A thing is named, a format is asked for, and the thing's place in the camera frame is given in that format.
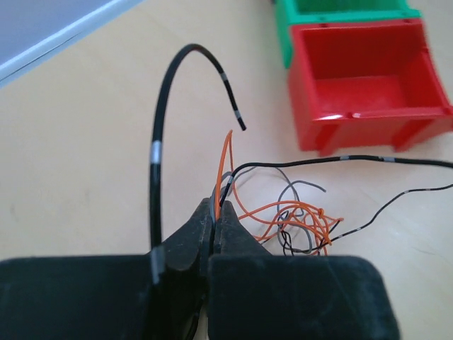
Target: black cable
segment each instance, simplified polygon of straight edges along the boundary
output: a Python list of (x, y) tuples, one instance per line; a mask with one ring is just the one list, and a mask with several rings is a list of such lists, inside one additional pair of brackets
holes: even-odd
[[(332, 233), (333, 230), (335, 230), (335, 228), (340, 224), (341, 221), (337, 221), (337, 223), (335, 223), (335, 225), (328, 231), (329, 235)], [(317, 246), (316, 248), (314, 248), (314, 250), (317, 250), (318, 251), (318, 256), (321, 255), (321, 244), (324, 244), (324, 238), (322, 238), (321, 242), (319, 242), (319, 246)]]
[[(407, 190), (407, 191), (404, 191), (402, 193), (399, 193), (398, 195), (396, 195), (395, 197), (393, 197), (389, 202), (387, 202), (386, 204), (384, 204), (375, 214), (374, 216), (372, 217), (372, 219), (365, 225), (361, 226), (361, 227), (358, 227), (354, 230), (351, 230), (349, 232), (345, 232), (344, 234), (341, 234), (341, 235), (338, 235), (337, 237), (334, 237), (332, 238), (331, 242), (334, 242), (338, 239), (341, 239), (342, 237), (345, 237), (345, 236), (348, 236), (348, 235), (351, 235), (351, 234), (354, 234), (355, 232), (359, 232), (360, 230), (363, 230), (364, 228), (366, 227), (369, 227), (376, 219), (377, 217), (382, 213), (382, 211), (384, 211), (385, 208), (387, 208), (389, 205), (391, 205), (393, 202), (395, 202), (398, 198), (400, 198), (401, 196), (404, 196), (408, 193), (419, 193), (419, 192), (424, 192), (424, 191), (441, 191), (441, 190), (447, 190), (447, 189), (450, 189), (450, 188), (453, 188), (453, 184), (450, 184), (449, 186), (442, 186), (442, 187), (439, 187), (439, 188), (422, 188), (422, 189), (411, 189), (411, 190)], [(329, 234), (337, 227), (338, 225), (338, 222), (335, 226), (333, 226), (333, 228), (331, 229), (331, 231), (329, 232)], [(326, 246), (327, 243), (322, 243), (316, 247), (316, 248), (313, 248), (313, 250), (320, 250), (322, 247)]]
[(233, 95), (229, 80), (217, 59), (210, 51), (198, 44), (189, 44), (173, 58), (170, 66), (165, 73), (162, 81), (159, 98), (156, 105), (156, 115), (154, 116), (153, 137), (151, 143), (150, 168), (149, 168), (149, 228), (151, 237), (151, 248), (157, 247), (162, 243), (161, 231), (161, 150), (162, 139), (164, 137), (164, 119), (170, 94), (171, 84), (176, 74), (176, 70), (183, 61), (186, 55), (192, 51), (197, 51), (204, 55), (219, 72), (222, 81), (224, 82), (226, 92), (228, 93), (231, 106), (233, 108), (236, 119), (239, 122), (242, 130), (246, 129), (242, 121), (241, 114), (236, 104), (236, 99)]
[(280, 234), (283, 237), (283, 240), (285, 243), (283, 244), (283, 255), (286, 255), (286, 251), (289, 250), (291, 252), (291, 256), (294, 256), (294, 250), (292, 248), (292, 239), (291, 239), (291, 234), (287, 232), (286, 230), (281, 230)]
[[(385, 163), (396, 163), (396, 164), (412, 164), (412, 165), (429, 165), (429, 166), (441, 166), (444, 168), (453, 169), (453, 163), (449, 161), (436, 161), (430, 159), (408, 159), (408, 158), (394, 158), (394, 157), (381, 157), (381, 156), (369, 156), (369, 155), (351, 155), (351, 156), (340, 156), (340, 157), (327, 157), (327, 158), (316, 158), (316, 159), (307, 159), (303, 161), (291, 161), (289, 163), (260, 163), (252, 162), (245, 163), (238, 166), (234, 169), (231, 177), (226, 185), (226, 192), (228, 192), (231, 182), (234, 177), (245, 168), (250, 166), (256, 166), (260, 168), (289, 168), (291, 166), (301, 166), (309, 164), (322, 164), (322, 163), (331, 163), (331, 162), (341, 162), (341, 161), (372, 161), (372, 162), (385, 162)], [(224, 194), (220, 200), (220, 206), (223, 206), (226, 195)]]

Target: table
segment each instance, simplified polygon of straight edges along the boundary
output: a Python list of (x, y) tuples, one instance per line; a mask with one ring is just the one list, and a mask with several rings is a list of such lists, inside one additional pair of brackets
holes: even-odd
[[(424, 13), (439, 74), (453, 98), (450, 2), (411, 4)], [(167, 112), (165, 237), (210, 194), (230, 128), (235, 164), (316, 157), (297, 148), (269, 1), (148, 0), (0, 90), (1, 259), (149, 250), (154, 106), (168, 63), (191, 42), (205, 45), (222, 63), (248, 129), (237, 126), (215, 69), (203, 57), (189, 56)], [(394, 154), (388, 147), (341, 150), (348, 153)], [(453, 161), (453, 134), (401, 156)], [(366, 223), (401, 191), (453, 183), (444, 169), (367, 162), (305, 166), (287, 174), (328, 190), (301, 187), (300, 195), (344, 217), (339, 232)], [(239, 195), (247, 207), (257, 208), (275, 201), (284, 186), (273, 170), (258, 170), (239, 186)], [(361, 256), (379, 269), (405, 339), (449, 338), (452, 195), (407, 195), (371, 227), (330, 249)], [(262, 230), (253, 221), (243, 223), (252, 233)], [(281, 253), (277, 242), (269, 243), (272, 252)], [(200, 326), (200, 339), (205, 332)]]

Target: orange wire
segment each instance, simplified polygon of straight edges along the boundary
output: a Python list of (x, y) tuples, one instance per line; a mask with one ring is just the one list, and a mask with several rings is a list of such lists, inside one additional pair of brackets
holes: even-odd
[[(218, 220), (220, 217), (220, 187), (222, 186), (222, 174), (224, 172), (224, 164), (225, 164), (225, 158), (227, 157), (227, 148), (228, 146), (231, 146), (231, 136), (233, 135), (233, 130), (230, 130), (228, 132), (228, 135), (226, 135), (225, 142), (224, 142), (224, 148), (222, 149), (222, 155), (220, 157), (220, 164), (219, 164), (219, 171), (217, 172), (217, 181), (215, 184), (215, 219)], [(231, 159), (231, 167), (233, 164), (233, 159), (232, 159), (232, 151), (230, 148), (230, 159)]]
[[(230, 161), (230, 168), (231, 171), (234, 170), (234, 163), (233, 163), (233, 147), (232, 147), (232, 134), (233, 131), (230, 130), (228, 134), (226, 135), (225, 141), (224, 141), (224, 146), (222, 149), (222, 155), (220, 157), (220, 162), (219, 162), (219, 170), (217, 172), (217, 181), (216, 181), (216, 188), (215, 188), (215, 217), (216, 220), (219, 219), (220, 217), (220, 193), (221, 193), (221, 187), (222, 187), (222, 174), (224, 171), (224, 164), (225, 164), (225, 159), (227, 157), (227, 151), (229, 150), (229, 161)], [(342, 221), (343, 218), (335, 219), (329, 216), (324, 215), (324, 210), (322, 208), (317, 208), (314, 207), (310, 204), (295, 201), (295, 200), (285, 200), (285, 201), (280, 201), (280, 202), (275, 202), (271, 204), (267, 204), (261, 208), (255, 209), (253, 211), (247, 211), (246, 207), (243, 205), (241, 200), (239, 199), (239, 195), (237, 193), (236, 189), (236, 184), (233, 181), (232, 183), (232, 190), (234, 192), (234, 197), (239, 204), (239, 207), (243, 210), (244, 214), (239, 217), (240, 220), (246, 218), (246, 217), (251, 217), (257, 222), (263, 223), (264, 225), (268, 225), (268, 228), (266, 229), (265, 233), (263, 236), (255, 236), (255, 239), (257, 239), (259, 242), (264, 241), (267, 239), (272, 239), (273, 237), (277, 236), (277, 232), (273, 233), (271, 235), (268, 235), (271, 231), (271, 229), (275, 225), (282, 225), (282, 230), (286, 228), (289, 224), (292, 225), (297, 225), (300, 227), (304, 227), (307, 230), (309, 230), (311, 233), (313, 233), (316, 241), (316, 246), (319, 247), (321, 244), (321, 240), (329, 245), (332, 245), (332, 242), (329, 238), (329, 230), (334, 226), (335, 223)], [(264, 211), (268, 208), (274, 207), (276, 205), (287, 205), (282, 209), (279, 209), (277, 214), (274, 216), (272, 221), (267, 221), (267, 220), (262, 220), (258, 217), (255, 216), (256, 213), (259, 213), (261, 211)], [(293, 209), (291, 213), (288, 214), (288, 217), (285, 221), (277, 221), (278, 217), (281, 216), (281, 214), (289, 209)], [(297, 210), (303, 210), (306, 212), (304, 215), (304, 218), (299, 220), (297, 216), (295, 215)], [(312, 224), (310, 225), (309, 223), (306, 222), (306, 219), (308, 217), (311, 217)], [(327, 255), (327, 249), (326, 246), (322, 247), (322, 250), (325, 255)], [(321, 249), (315, 250), (311, 253), (311, 255), (315, 255), (319, 253)]]

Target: cable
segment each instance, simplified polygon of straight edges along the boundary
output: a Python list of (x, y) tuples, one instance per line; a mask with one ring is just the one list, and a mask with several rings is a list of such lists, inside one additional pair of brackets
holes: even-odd
[[(297, 183), (301, 183), (301, 184), (306, 184), (308, 186), (313, 186), (314, 188), (317, 188), (321, 191), (323, 191), (324, 193), (327, 192), (327, 190), (325, 188), (323, 188), (322, 186), (318, 186), (317, 184), (314, 184), (314, 183), (310, 183), (310, 182), (307, 182), (307, 181), (293, 181), (293, 182), (290, 182), (288, 184), (288, 186), (283, 189), (283, 191), (281, 192), (281, 194), (278, 196), (278, 202), (281, 202), (282, 201), (282, 198), (283, 198), (283, 195), (286, 193), (286, 191), (288, 190), (288, 188), (292, 188), (292, 190), (294, 191), (294, 195), (296, 196), (296, 200), (300, 201), (300, 198), (299, 198), (299, 194), (298, 192), (296, 191), (296, 189), (294, 188), (294, 184), (297, 184)], [(280, 205), (277, 205), (277, 211), (280, 210)], [(294, 223), (291, 223), (288, 219), (288, 216), (289, 216), (289, 213), (288, 212), (285, 212), (285, 216), (281, 215), (279, 216), (279, 219), (281, 219), (282, 221), (286, 221), (287, 222), (287, 225), (291, 225), (293, 227), (299, 227), (301, 228), (302, 230), (304, 230), (305, 234), (306, 234), (306, 237), (309, 241), (309, 250), (308, 251), (305, 251), (305, 250), (301, 250), (301, 249), (295, 249), (292, 247), (292, 238), (289, 237), (289, 241), (287, 241), (287, 239), (285, 238), (285, 241), (282, 240), (282, 237), (280, 236), (280, 233), (284, 232), (283, 230), (283, 224), (279, 224), (277, 225), (278, 226), (278, 230), (277, 230), (277, 238), (278, 238), (278, 242), (280, 243), (280, 245), (282, 246), (283, 248), (283, 254), (286, 254), (286, 250), (290, 250), (291, 251), (291, 254), (294, 256), (294, 253), (302, 253), (302, 254), (310, 254), (312, 252), (312, 249), (313, 249), (313, 242), (311, 240), (311, 236), (310, 236), (310, 232), (309, 230), (306, 228), (306, 227), (303, 227), (301, 225), (296, 225)], [(304, 211), (302, 210), (302, 212), (298, 215), (294, 215), (295, 217), (303, 217), (304, 216)]]
[[(341, 157), (327, 157), (327, 158), (317, 158), (317, 159), (307, 159), (303, 161), (291, 161), (289, 163), (260, 163), (260, 162), (251, 162), (245, 163), (241, 166), (238, 166), (234, 169), (228, 184), (226, 185), (226, 191), (229, 190), (234, 177), (243, 169), (256, 166), (260, 168), (289, 168), (292, 166), (301, 166), (309, 164), (323, 164), (331, 162), (341, 162), (341, 161), (372, 161), (372, 162), (385, 162), (385, 163), (395, 163), (395, 164), (412, 164), (412, 165), (429, 165), (429, 166), (440, 166), (444, 168), (453, 169), (453, 163), (448, 161), (436, 161), (430, 159), (407, 159), (407, 158), (393, 158), (393, 157), (380, 157), (380, 156), (369, 156), (369, 155), (351, 155), (351, 156), (341, 156)], [(220, 200), (220, 205), (222, 206), (225, 201), (225, 194)]]
[[(252, 172), (253, 170), (255, 170), (256, 167), (252, 167), (250, 169), (247, 169), (247, 170), (244, 170), (242, 171), (240, 174), (238, 174), (236, 176), (236, 178), (234, 179), (235, 182), (237, 182), (239, 180), (240, 177), (242, 177), (243, 175), (245, 174), (248, 174), (249, 172)], [(300, 201), (300, 197), (299, 197), (299, 194), (296, 190), (296, 188), (294, 187), (295, 184), (305, 184), (305, 185), (308, 185), (308, 186), (312, 186), (314, 188), (318, 188), (319, 190), (323, 191), (324, 193), (327, 192), (326, 189), (324, 189), (322, 186), (319, 186), (315, 183), (311, 183), (311, 182), (307, 182), (307, 181), (291, 181), (289, 179), (289, 177), (286, 175), (286, 173), (282, 170), (282, 169), (279, 169), (279, 168), (275, 168), (275, 170), (278, 170), (282, 176), (283, 176), (283, 179), (288, 183), (288, 185), (285, 187), (285, 189), (283, 189), (283, 191), (281, 192), (279, 198), (278, 198), (278, 201), (280, 202), (282, 200), (282, 197), (283, 195), (288, 191), (288, 189), (291, 188), (293, 194), (294, 194), (294, 199), (295, 200), (298, 200)], [(232, 174), (232, 171), (227, 171), (225, 172), (223, 175), (222, 175), (222, 178), (221, 178), (221, 182), (223, 182), (225, 179), (229, 178)], [(225, 188), (226, 186), (223, 186), (221, 189), (220, 189), (220, 192), (221, 192), (221, 195), (224, 194), (225, 192)], [(214, 199), (215, 199), (215, 189), (216, 189), (216, 186), (214, 187), (214, 189), (212, 189), (212, 195), (210, 197), (210, 215), (211, 215), (211, 219), (212, 219), (212, 223), (215, 223), (215, 216), (214, 216)], [(230, 196), (231, 195), (231, 188), (227, 194), (227, 196)], [(300, 214), (296, 215), (296, 217), (302, 217), (304, 216), (304, 211), (302, 210)]]
[(286, 256), (286, 245), (288, 245), (289, 246), (289, 250), (291, 251), (291, 255), (294, 256), (294, 249), (291, 246), (291, 243), (292, 243), (291, 234), (289, 232), (284, 231), (284, 230), (282, 230), (278, 234), (279, 237), (280, 237), (280, 234), (282, 235), (282, 238), (285, 240), (285, 243), (283, 244), (283, 255)]
[[(335, 230), (335, 228), (340, 224), (340, 222), (341, 222), (341, 221), (337, 221), (337, 223), (335, 223), (335, 225), (329, 230), (328, 233), (331, 234), (331, 233)], [(315, 249), (315, 250), (317, 250), (318, 255), (321, 255), (319, 249)]]
[[(411, 189), (411, 190), (407, 190), (407, 191), (404, 191), (402, 193), (399, 193), (398, 195), (396, 195), (395, 197), (393, 197), (389, 202), (385, 203), (375, 214), (374, 216), (372, 217), (372, 219), (366, 223), (365, 225), (361, 226), (361, 227), (358, 227), (354, 230), (351, 230), (349, 232), (345, 232), (344, 234), (341, 234), (341, 235), (338, 235), (337, 237), (334, 237), (332, 238), (331, 242), (334, 242), (338, 239), (341, 239), (342, 237), (345, 237), (345, 236), (348, 236), (348, 235), (351, 235), (351, 234), (354, 234), (356, 232), (359, 232), (360, 230), (363, 230), (364, 228), (366, 227), (369, 227), (376, 219), (377, 217), (384, 211), (385, 208), (387, 208), (389, 205), (391, 205), (393, 202), (395, 202), (396, 200), (398, 200), (401, 196), (404, 196), (408, 193), (419, 193), (419, 192), (425, 192), (425, 191), (442, 191), (442, 190), (447, 190), (447, 189), (450, 189), (450, 188), (453, 188), (453, 184), (450, 184), (449, 186), (441, 186), (439, 188), (421, 188), (421, 189)], [(331, 229), (331, 232), (337, 227), (338, 223)], [(321, 243), (319, 246), (317, 246), (316, 248), (314, 248), (313, 250), (319, 250), (321, 248), (323, 248), (324, 246), (326, 246), (327, 243)]]
[(150, 167), (149, 167), (149, 229), (151, 237), (151, 248), (157, 247), (162, 243), (161, 230), (161, 158), (162, 158), (162, 139), (164, 136), (164, 120), (165, 112), (170, 94), (171, 84), (175, 77), (179, 65), (186, 55), (192, 51), (197, 51), (204, 55), (219, 72), (222, 81), (224, 82), (226, 92), (228, 93), (234, 115), (238, 120), (242, 130), (246, 129), (244, 122), (236, 104), (236, 99), (233, 95), (233, 90), (229, 83), (222, 66), (214, 57), (214, 55), (198, 44), (189, 44), (181, 49), (173, 58), (168, 67), (164, 80), (162, 81), (161, 90), (156, 105), (156, 114), (154, 116), (154, 128), (151, 142)]
[[(212, 207), (212, 198), (210, 200), (210, 215), (211, 215), (212, 221), (214, 222), (213, 225), (215, 225), (215, 221), (217, 221), (220, 218), (220, 212), (221, 212), (221, 209), (220, 209), (220, 198), (223, 195), (227, 196), (229, 194), (229, 192), (231, 192), (231, 188), (232, 188), (232, 191), (233, 191), (234, 196), (235, 196), (235, 198), (237, 200), (237, 203), (239, 204), (239, 206), (241, 207), (241, 209), (245, 213), (244, 215), (239, 216), (239, 219), (241, 220), (241, 219), (243, 219), (245, 217), (251, 217), (252, 219), (254, 219), (254, 220), (256, 220), (256, 221), (258, 221), (260, 223), (268, 225), (268, 229), (266, 230), (264, 235), (255, 236), (255, 239), (257, 241), (259, 241), (259, 242), (264, 241), (265, 242), (265, 241), (267, 241), (269, 239), (272, 239), (275, 236), (279, 236), (281, 231), (284, 228), (286, 228), (286, 226), (290, 225), (290, 226), (297, 226), (297, 227), (300, 227), (300, 228), (304, 229), (304, 231), (307, 233), (307, 237), (309, 238), (309, 246), (310, 246), (310, 248), (312, 248), (313, 245), (311, 243), (311, 237), (309, 235), (309, 232), (312, 232), (314, 234), (317, 246), (319, 246), (319, 244), (322, 243), (322, 241), (321, 241), (322, 239), (325, 239), (327, 241), (327, 243), (330, 244), (331, 242), (330, 242), (330, 239), (329, 239), (328, 231), (329, 231), (329, 228), (332, 226), (332, 224), (335, 223), (338, 220), (335, 220), (333, 218), (325, 216), (323, 214), (323, 209), (318, 209), (318, 208), (316, 208), (316, 207), (314, 207), (312, 205), (308, 205), (306, 203), (300, 202), (299, 200), (297, 200), (297, 201), (285, 201), (285, 202), (281, 202), (281, 203), (282, 204), (292, 204), (292, 205), (289, 206), (289, 207), (285, 207), (283, 209), (277, 209), (277, 214), (276, 214), (276, 216), (274, 217), (274, 219), (271, 222), (266, 221), (266, 220), (262, 220), (262, 219), (256, 217), (254, 214), (258, 213), (261, 210), (265, 210), (265, 209), (267, 209), (269, 207), (272, 207), (272, 206), (279, 205), (279, 207), (280, 207), (280, 202), (276, 202), (276, 203), (272, 203), (270, 205), (266, 205), (265, 207), (262, 207), (262, 208), (260, 208), (258, 210), (253, 211), (253, 212), (247, 211), (247, 209), (244, 207), (244, 205), (242, 204), (241, 200), (239, 199), (239, 196), (238, 196), (238, 193), (237, 193), (237, 190), (236, 190), (236, 180), (238, 179), (238, 177), (242, 173), (246, 173), (246, 172), (249, 172), (251, 169), (254, 169), (253, 167), (251, 167), (250, 169), (247, 169), (246, 171), (242, 171), (241, 173), (239, 173), (235, 177), (235, 179), (232, 181), (232, 186), (230, 187), (230, 190), (227, 190), (227, 187), (222, 188), (222, 181), (225, 178), (225, 176), (222, 175), (222, 172), (223, 172), (225, 160), (226, 160), (226, 157), (227, 157), (227, 152), (229, 152), (230, 169), (231, 169), (231, 171), (233, 171), (233, 169), (234, 169), (233, 148), (232, 148), (232, 141), (231, 140), (232, 140), (232, 130), (230, 130), (229, 133), (227, 134), (227, 136), (225, 138), (225, 141), (224, 141), (224, 146), (222, 148), (222, 155), (220, 157), (219, 169), (217, 171), (216, 186), (214, 187), (214, 208)], [(299, 196), (297, 194), (297, 191), (294, 188), (294, 186), (291, 184), (291, 181), (288, 179), (286, 174), (281, 169), (277, 169), (277, 170), (280, 173), (282, 173), (282, 175), (284, 176), (284, 178), (286, 180), (289, 181), (289, 186), (292, 187), (292, 190), (293, 190), (296, 198), (298, 199)], [(314, 185), (314, 187), (320, 188), (321, 190), (325, 190), (322, 187), (319, 187), (317, 185)], [(293, 211), (289, 215), (286, 215), (285, 213), (287, 213), (287, 212), (285, 212), (285, 211), (287, 209), (290, 209), (290, 208), (293, 208)], [(284, 219), (285, 221), (281, 221), (282, 220), (282, 216), (283, 216), (282, 214), (285, 214), (286, 216), (289, 216), (289, 218), (287, 220)], [(311, 220), (312, 220), (312, 224), (311, 225), (309, 225), (309, 224), (307, 224), (305, 222), (306, 221), (306, 217), (308, 217), (308, 216), (311, 217)], [(298, 219), (298, 217), (304, 217), (304, 219), (301, 221), (301, 220)], [(274, 234), (271, 234), (270, 236), (268, 236), (270, 230), (273, 228), (274, 225), (277, 225), (277, 232), (274, 233)], [(327, 251), (326, 251), (325, 248), (323, 249), (323, 251), (324, 251), (324, 254), (327, 255)]]

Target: tangled wires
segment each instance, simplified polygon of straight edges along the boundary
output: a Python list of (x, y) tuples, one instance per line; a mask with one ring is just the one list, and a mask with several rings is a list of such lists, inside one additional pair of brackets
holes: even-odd
[[(299, 194), (297, 193), (297, 190), (295, 189), (294, 186), (300, 183), (308, 186), (313, 186), (323, 192), (326, 192), (326, 190), (316, 184), (309, 183), (306, 181), (290, 181), (290, 179), (283, 172), (283, 170), (276, 167), (276, 170), (280, 172), (280, 174), (287, 182), (287, 186), (281, 192), (277, 202), (265, 205), (253, 211), (248, 211), (241, 202), (241, 200), (239, 199), (239, 195), (236, 189), (236, 181), (239, 177), (254, 170), (255, 167), (252, 167), (239, 173), (236, 176), (235, 180), (232, 181), (232, 185), (230, 188), (228, 189), (226, 187), (222, 188), (222, 181), (224, 181), (226, 178), (231, 178), (232, 171), (234, 170), (231, 136), (232, 131), (230, 131), (225, 138), (222, 156), (220, 159), (219, 171), (217, 173), (217, 183), (214, 188), (213, 195), (211, 197), (212, 221), (215, 223), (215, 221), (217, 221), (220, 217), (220, 197), (229, 195), (232, 191), (237, 203), (243, 210), (243, 215), (239, 216), (239, 219), (242, 220), (246, 217), (250, 217), (255, 221), (267, 226), (266, 231), (262, 235), (255, 236), (255, 239), (257, 241), (264, 244), (271, 239), (277, 238), (279, 243), (282, 245), (284, 254), (286, 254), (286, 251), (290, 251), (290, 253), (293, 255), (295, 253), (320, 254), (322, 250), (324, 254), (327, 255), (326, 246), (328, 244), (331, 244), (329, 235), (331, 231), (343, 219), (342, 218), (335, 219), (329, 217), (325, 215), (324, 210), (322, 208), (317, 208), (310, 204), (301, 202), (299, 199)], [(231, 171), (223, 174), (223, 168), (227, 152), (229, 152), (229, 162)], [(289, 189), (292, 189), (292, 192), (294, 194), (294, 200), (282, 200), (283, 195)], [(277, 213), (275, 214), (272, 220), (263, 220), (256, 216), (256, 214), (273, 207), (277, 208)], [(296, 249), (292, 246), (292, 237), (287, 231), (289, 227), (298, 227), (305, 232), (309, 244), (308, 249), (305, 250)]]
[[(312, 183), (305, 182), (305, 181), (291, 182), (288, 179), (288, 177), (285, 175), (285, 173), (282, 171), (281, 168), (308, 165), (308, 164), (323, 164), (323, 163), (329, 163), (329, 162), (362, 160), (362, 161), (372, 161), (372, 162), (377, 162), (377, 161), (386, 162), (386, 163), (392, 163), (392, 164), (440, 166), (440, 167), (444, 167), (444, 168), (453, 169), (453, 163), (449, 163), (447, 161), (437, 161), (437, 160), (429, 160), (429, 159), (406, 159), (406, 158), (379, 157), (379, 156), (368, 156), (368, 155), (353, 155), (353, 156), (308, 159), (308, 160), (303, 160), (303, 161), (294, 161), (294, 162), (290, 162), (290, 163), (280, 163), (280, 164), (254, 162), (254, 163), (242, 164), (241, 166), (234, 169), (233, 152), (232, 152), (232, 148), (231, 148), (231, 134), (232, 134), (232, 131), (230, 131), (229, 134), (226, 136), (224, 148), (222, 151), (222, 157), (220, 159), (219, 172), (218, 172), (218, 176), (217, 176), (217, 184), (215, 186), (214, 195), (212, 198), (212, 219), (214, 222), (219, 219), (220, 208), (221, 208), (223, 202), (225, 201), (225, 199), (227, 198), (227, 196), (232, 191), (234, 193), (234, 196), (235, 196), (239, 206), (241, 207), (241, 209), (244, 212), (244, 214), (239, 217), (240, 220), (242, 220), (246, 217), (250, 217), (257, 222), (268, 226), (268, 228), (266, 229), (264, 234), (255, 236), (256, 240), (258, 240), (261, 244), (264, 244), (264, 243), (268, 242), (269, 240), (277, 237), (277, 239), (279, 240), (279, 243), (283, 247), (284, 254), (286, 254), (286, 251), (289, 251), (291, 255), (295, 255), (295, 254), (311, 254), (311, 255), (317, 254), (317, 255), (319, 255), (321, 252), (323, 252), (325, 255), (327, 255), (326, 247), (328, 245), (332, 245), (332, 242), (334, 242), (338, 239), (349, 236), (351, 234), (354, 234), (356, 232), (363, 230), (366, 227), (369, 227), (377, 219), (377, 217), (384, 211), (385, 208), (387, 208), (393, 202), (398, 200), (400, 197), (407, 195), (409, 193), (419, 193), (419, 192), (426, 192), (426, 191), (443, 191), (443, 190), (453, 188), (453, 184), (452, 184), (452, 185), (442, 186), (442, 187), (438, 187), (438, 188), (411, 189), (411, 190), (407, 190), (402, 193), (399, 193), (398, 195), (393, 197), (391, 200), (389, 200), (386, 204), (384, 204), (374, 214), (374, 216), (371, 218), (371, 220), (369, 222), (367, 222), (366, 224), (364, 224), (363, 226), (352, 229), (349, 232), (342, 233), (334, 238), (330, 238), (332, 231), (339, 225), (339, 223), (341, 221), (343, 221), (343, 218), (335, 219), (335, 218), (326, 216), (323, 209), (301, 202), (299, 199), (299, 196), (296, 195), (296, 191), (294, 189), (294, 184), (304, 183), (304, 184), (307, 184), (310, 186), (315, 186), (323, 191), (324, 191), (324, 189), (320, 186), (317, 186), (316, 184), (312, 184)], [(225, 158), (226, 158), (228, 149), (229, 149), (229, 156), (230, 156), (231, 171), (222, 175)], [(249, 212), (249, 211), (247, 211), (247, 209), (244, 207), (241, 200), (239, 199), (239, 196), (238, 196), (238, 193), (236, 190), (236, 180), (240, 176), (244, 175), (245, 173), (247, 173), (249, 171), (252, 171), (253, 169), (255, 169), (257, 167), (277, 169), (278, 171), (280, 171), (280, 173), (284, 176), (285, 180), (288, 182), (288, 186), (282, 192), (282, 194), (280, 195), (279, 200), (277, 202), (265, 205), (264, 207), (261, 207), (261, 208), (258, 208), (258, 209), (255, 209), (255, 210)], [(226, 178), (229, 179), (228, 183), (225, 185), (225, 187), (222, 188), (221, 187), (222, 181), (225, 180)], [(282, 200), (283, 194), (287, 190), (289, 190), (289, 188), (291, 188), (293, 190), (293, 192), (295, 192), (294, 200)], [(277, 214), (274, 216), (274, 218), (271, 221), (262, 220), (255, 216), (255, 214), (257, 214), (261, 211), (267, 210), (271, 207), (277, 207)], [(288, 227), (298, 227), (305, 231), (307, 238), (308, 238), (308, 242), (309, 242), (309, 247), (307, 249), (295, 249), (292, 246), (292, 237), (291, 237), (291, 234), (288, 232)], [(314, 238), (314, 240), (316, 242), (316, 246), (313, 245), (312, 237)]]

